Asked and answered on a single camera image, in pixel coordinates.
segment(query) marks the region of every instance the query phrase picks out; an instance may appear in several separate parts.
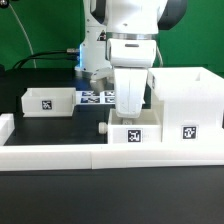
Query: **black table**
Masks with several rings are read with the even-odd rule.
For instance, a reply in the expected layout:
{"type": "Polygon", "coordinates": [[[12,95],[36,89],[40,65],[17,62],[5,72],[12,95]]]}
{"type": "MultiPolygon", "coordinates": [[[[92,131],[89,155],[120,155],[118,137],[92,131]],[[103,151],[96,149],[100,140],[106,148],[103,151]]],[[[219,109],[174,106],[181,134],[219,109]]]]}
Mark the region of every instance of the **black table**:
{"type": "MultiPolygon", "coordinates": [[[[7,145],[105,143],[96,127],[110,106],[80,106],[72,118],[22,117],[20,97],[28,87],[74,86],[90,90],[88,80],[69,69],[11,70],[1,77],[0,112],[14,113],[16,124],[7,145]],[[90,130],[80,139],[85,119],[90,130]],[[50,137],[43,137],[48,129],[42,122],[53,127],[50,137]]],[[[221,224],[224,168],[0,172],[0,224],[39,223],[221,224]]]]}

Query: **white box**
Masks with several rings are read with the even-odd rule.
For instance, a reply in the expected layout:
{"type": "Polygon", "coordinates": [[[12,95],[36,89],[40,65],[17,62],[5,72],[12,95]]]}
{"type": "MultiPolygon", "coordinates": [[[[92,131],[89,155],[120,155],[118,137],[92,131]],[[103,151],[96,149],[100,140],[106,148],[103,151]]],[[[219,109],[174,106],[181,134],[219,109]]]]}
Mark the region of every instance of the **white box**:
{"type": "Polygon", "coordinates": [[[24,117],[72,116],[75,88],[28,88],[22,96],[24,117]]]}
{"type": "Polygon", "coordinates": [[[0,146],[3,146],[15,129],[13,114],[0,116],[0,146]]]}
{"type": "Polygon", "coordinates": [[[149,69],[162,142],[223,142],[224,79],[204,68],[149,69]]]}
{"type": "Polygon", "coordinates": [[[143,109],[132,125],[121,125],[122,119],[115,109],[110,110],[108,121],[108,143],[161,142],[161,125],[152,110],[143,109]]]}

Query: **blue light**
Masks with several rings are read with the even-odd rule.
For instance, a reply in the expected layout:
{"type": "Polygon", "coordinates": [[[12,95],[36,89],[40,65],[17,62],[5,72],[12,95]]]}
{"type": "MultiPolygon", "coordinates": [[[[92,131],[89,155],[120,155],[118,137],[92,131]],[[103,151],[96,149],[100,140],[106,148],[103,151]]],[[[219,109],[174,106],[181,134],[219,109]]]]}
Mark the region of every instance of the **blue light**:
{"type": "Polygon", "coordinates": [[[82,65],[83,65],[83,63],[82,63],[82,60],[83,60],[83,55],[82,55],[82,45],[80,45],[79,46],[79,66],[80,66],[80,68],[82,68],[82,65]]]}

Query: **cable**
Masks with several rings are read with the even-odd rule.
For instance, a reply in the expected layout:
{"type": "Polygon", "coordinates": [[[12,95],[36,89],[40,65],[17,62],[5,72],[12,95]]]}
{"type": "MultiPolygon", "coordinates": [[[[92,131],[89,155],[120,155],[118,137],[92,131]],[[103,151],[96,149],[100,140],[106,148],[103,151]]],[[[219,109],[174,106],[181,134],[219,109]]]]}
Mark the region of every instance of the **cable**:
{"type": "Polygon", "coordinates": [[[18,61],[14,66],[13,69],[17,68],[22,68],[22,66],[28,62],[31,59],[38,59],[37,57],[39,56],[46,56],[46,55],[55,55],[55,54],[67,54],[67,55],[71,55],[71,56],[76,56],[77,58],[69,58],[69,60],[74,60],[77,61],[78,60],[78,56],[79,56],[79,50],[78,49],[67,49],[67,50],[55,50],[55,51],[44,51],[44,52],[39,52],[33,55],[28,56],[25,59],[22,59],[20,61],[18,61]]]}
{"type": "Polygon", "coordinates": [[[18,62],[13,66],[13,69],[15,69],[16,66],[19,65],[19,64],[20,64],[20,65],[18,66],[18,68],[21,68],[27,61],[30,60],[30,58],[32,58],[32,59],[35,60],[35,58],[38,57],[38,56],[53,55],[53,54],[65,54],[65,53],[66,53],[66,51],[64,51],[64,50],[58,50],[58,51],[46,51],[46,52],[36,53],[36,54],[33,54],[33,55],[28,56],[28,57],[25,58],[25,59],[22,59],[22,60],[18,61],[18,62]]]}
{"type": "Polygon", "coordinates": [[[77,59],[75,59],[74,57],[63,57],[63,58],[46,58],[46,57],[29,57],[23,60],[18,61],[14,66],[13,69],[16,69],[16,66],[19,65],[17,67],[17,69],[22,68],[22,66],[27,63],[29,60],[72,60],[72,61],[76,61],[77,59]]]}
{"type": "MultiPolygon", "coordinates": [[[[26,33],[26,30],[25,30],[23,24],[21,23],[21,21],[20,21],[18,15],[17,15],[17,13],[16,13],[16,11],[14,10],[14,8],[12,7],[11,4],[9,4],[9,8],[11,9],[13,15],[15,16],[15,18],[16,18],[16,20],[17,20],[17,22],[18,22],[18,24],[19,24],[19,26],[20,26],[20,28],[21,28],[21,30],[22,30],[22,32],[23,32],[25,38],[26,38],[26,41],[27,41],[28,46],[29,46],[29,48],[30,48],[30,52],[31,52],[31,54],[34,54],[34,52],[33,52],[33,47],[32,47],[32,44],[31,44],[31,42],[30,42],[30,39],[29,39],[29,37],[28,37],[28,35],[27,35],[27,33],[26,33]]],[[[35,59],[33,60],[33,65],[34,65],[34,68],[37,68],[35,59]]]]}
{"type": "Polygon", "coordinates": [[[162,68],[163,67],[163,58],[162,58],[162,55],[160,53],[160,50],[159,50],[159,47],[157,46],[156,47],[156,52],[157,52],[157,55],[158,55],[158,58],[159,58],[159,67],[162,68]]]}

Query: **green background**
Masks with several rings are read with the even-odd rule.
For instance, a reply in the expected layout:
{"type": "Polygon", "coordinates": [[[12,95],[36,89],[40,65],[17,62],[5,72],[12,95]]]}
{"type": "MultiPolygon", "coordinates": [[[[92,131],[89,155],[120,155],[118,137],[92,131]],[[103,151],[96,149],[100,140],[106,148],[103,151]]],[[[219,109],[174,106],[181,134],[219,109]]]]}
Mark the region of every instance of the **green background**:
{"type": "MultiPolygon", "coordinates": [[[[20,0],[11,4],[35,53],[77,48],[84,39],[82,0],[20,0]]],[[[165,66],[203,66],[223,76],[223,8],[223,0],[188,0],[187,13],[181,22],[158,36],[165,66]]],[[[28,45],[11,10],[0,9],[0,64],[10,69],[28,55],[28,45]]],[[[74,65],[70,61],[37,62],[38,67],[74,65]]]]}

